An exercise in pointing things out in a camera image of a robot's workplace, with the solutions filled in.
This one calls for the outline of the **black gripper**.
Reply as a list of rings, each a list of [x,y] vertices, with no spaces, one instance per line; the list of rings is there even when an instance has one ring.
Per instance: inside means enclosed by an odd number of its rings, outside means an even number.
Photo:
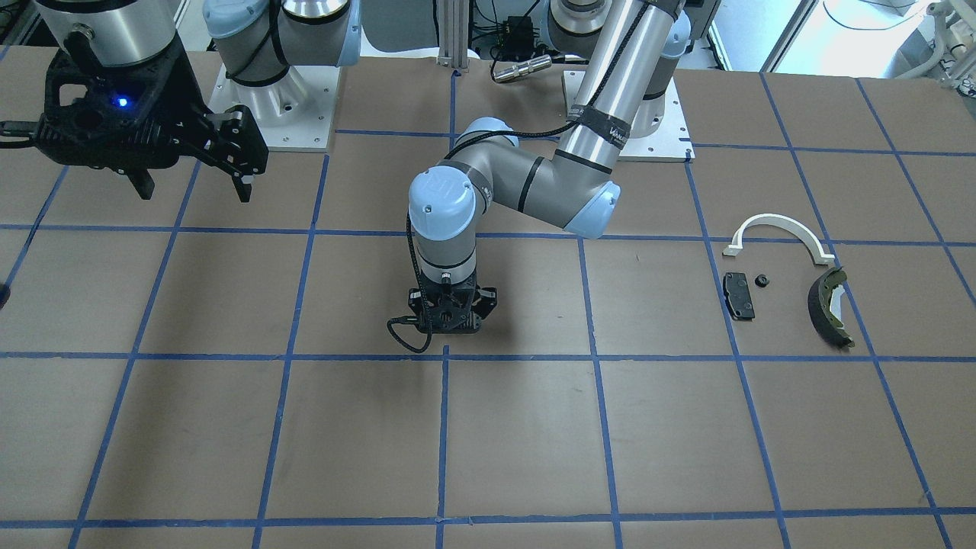
[[[424,313],[421,291],[412,288],[408,294],[408,306],[417,316],[414,324],[421,333],[429,327],[435,334],[477,333],[497,306],[497,288],[491,286],[426,284],[425,292],[428,315]]]

